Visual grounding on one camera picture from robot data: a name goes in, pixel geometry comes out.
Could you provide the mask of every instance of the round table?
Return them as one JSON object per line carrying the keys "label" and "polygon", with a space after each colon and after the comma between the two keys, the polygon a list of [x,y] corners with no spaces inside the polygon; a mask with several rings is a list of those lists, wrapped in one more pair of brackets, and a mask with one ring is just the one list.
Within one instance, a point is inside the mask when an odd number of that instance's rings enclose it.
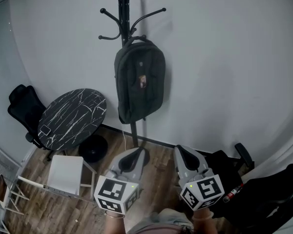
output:
{"label": "round table", "polygon": [[[104,96],[93,89],[77,89],[54,100],[44,111],[38,125],[41,143],[54,151],[72,149],[89,138],[103,122],[106,112]],[[47,136],[41,132],[51,129]]]}

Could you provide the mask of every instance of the backpack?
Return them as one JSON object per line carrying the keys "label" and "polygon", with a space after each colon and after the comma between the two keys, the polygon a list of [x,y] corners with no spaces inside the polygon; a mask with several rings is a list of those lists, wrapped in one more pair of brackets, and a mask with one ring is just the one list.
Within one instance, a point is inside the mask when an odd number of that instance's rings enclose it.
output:
{"label": "backpack", "polygon": [[165,57],[145,37],[132,37],[116,54],[118,114],[130,124],[158,110],[163,103]]}

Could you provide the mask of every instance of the backpack strap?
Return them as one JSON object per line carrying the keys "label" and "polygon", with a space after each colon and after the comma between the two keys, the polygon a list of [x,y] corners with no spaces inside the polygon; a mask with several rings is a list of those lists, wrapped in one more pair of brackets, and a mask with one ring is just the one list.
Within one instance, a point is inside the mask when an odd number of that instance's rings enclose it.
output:
{"label": "backpack strap", "polygon": [[129,41],[124,45],[124,48],[128,48],[135,40],[140,40],[140,41],[144,41],[144,42],[150,42],[152,43],[150,40],[146,39],[145,37],[132,37],[129,39]]}

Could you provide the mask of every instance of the forearm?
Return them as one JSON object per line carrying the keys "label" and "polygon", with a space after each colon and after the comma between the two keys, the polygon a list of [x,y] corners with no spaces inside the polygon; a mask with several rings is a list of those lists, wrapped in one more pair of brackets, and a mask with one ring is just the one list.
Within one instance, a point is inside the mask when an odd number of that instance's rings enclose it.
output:
{"label": "forearm", "polygon": [[123,218],[112,218],[122,217],[123,215],[113,212],[107,212],[105,216],[105,232],[104,234],[126,234],[125,225]]}
{"label": "forearm", "polygon": [[209,208],[204,208],[193,213],[194,233],[217,234],[217,229],[212,218],[203,220],[210,216]]}

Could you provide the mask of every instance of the coat rack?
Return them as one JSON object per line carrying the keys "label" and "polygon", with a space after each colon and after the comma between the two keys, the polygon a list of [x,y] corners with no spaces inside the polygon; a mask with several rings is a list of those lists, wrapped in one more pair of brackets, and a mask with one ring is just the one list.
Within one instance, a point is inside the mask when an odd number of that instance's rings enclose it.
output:
{"label": "coat rack", "polygon": [[[130,0],[118,0],[118,19],[110,14],[106,9],[102,8],[100,12],[102,14],[107,15],[109,18],[113,19],[118,27],[119,27],[119,34],[116,37],[110,38],[110,37],[103,37],[99,36],[99,39],[104,40],[115,40],[119,36],[122,36],[122,46],[124,46],[128,40],[132,37],[133,33],[137,30],[135,26],[143,19],[148,18],[150,16],[153,16],[155,14],[158,14],[160,12],[166,11],[166,8],[163,8],[161,10],[154,11],[150,14],[147,14],[138,20],[135,21],[135,23],[130,28],[130,21],[129,21],[129,1]],[[132,140],[133,140],[133,146],[138,147],[138,137],[137,137],[137,126],[136,122],[132,122],[130,124],[131,127],[131,133],[132,133]]]}

